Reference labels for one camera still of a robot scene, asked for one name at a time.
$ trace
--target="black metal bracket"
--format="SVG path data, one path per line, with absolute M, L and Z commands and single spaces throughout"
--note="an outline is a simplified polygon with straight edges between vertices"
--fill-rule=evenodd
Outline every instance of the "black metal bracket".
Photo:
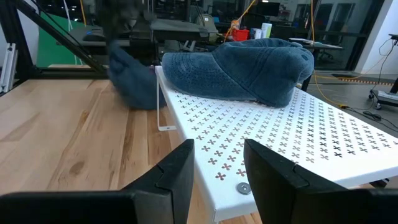
M 72 76 L 73 78 L 106 77 L 106 69 L 100 63 L 87 55 L 81 48 L 68 40 L 61 32 L 52 27 L 46 20 L 41 18 L 40 15 L 37 14 L 36 10 L 24 0 L 2 0 L 0 1 L 0 22 L 4 36 L 6 37 L 7 42 L 15 43 L 17 45 L 17 50 L 19 51 L 16 78 L 21 80 L 27 80 L 29 78 L 54 78 L 48 73 L 48 71 L 38 69 L 33 64 L 17 10 L 21 11 L 21 13 L 27 16 L 41 29 L 49 33 L 56 41 L 70 50 L 71 53 L 82 59 L 82 61 L 91 67 L 85 71 L 79 71 L 79 73 L 84 73 L 82 77 L 75 74 Z M 62 77 L 72 78 L 65 74 L 55 78 Z

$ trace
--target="cap brim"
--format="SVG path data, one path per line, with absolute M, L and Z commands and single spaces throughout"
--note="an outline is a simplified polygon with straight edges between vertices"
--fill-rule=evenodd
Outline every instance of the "cap brim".
M 183 93 L 223 100 L 256 100 L 218 66 L 211 53 L 166 53 L 162 67 L 168 81 Z

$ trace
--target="white perforated shelf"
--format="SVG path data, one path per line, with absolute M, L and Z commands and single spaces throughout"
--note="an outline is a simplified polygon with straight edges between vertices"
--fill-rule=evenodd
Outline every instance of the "white perforated shelf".
M 217 209 L 215 221 L 256 210 L 243 142 L 254 139 L 304 168 L 345 187 L 398 175 L 398 139 L 295 89 L 285 108 L 200 98 L 172 89 L 156 72 L 177 129 L 195 140 L 196 170 Z

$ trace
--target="wood grain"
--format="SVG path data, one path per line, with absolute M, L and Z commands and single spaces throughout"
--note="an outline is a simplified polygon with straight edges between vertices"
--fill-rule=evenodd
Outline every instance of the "wood grain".
M 120 189 L 181 143 L 157 130 L 156 111 L 126 108 L 108 80 L 28 80 L 0 98 L 0 122 L 0 194 Z M 160 123 L 174 125 L 167 108 Z M 195 184 L 188 223 L 208 216 Z

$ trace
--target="red container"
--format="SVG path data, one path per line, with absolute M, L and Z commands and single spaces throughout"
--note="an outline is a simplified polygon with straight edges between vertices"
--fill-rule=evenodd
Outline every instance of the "red container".
M 235 41 L 247 40 L 248 37 L 249 37 L 249 30 L 238 30 L 238 29 L 232 30 L 232 38 Z

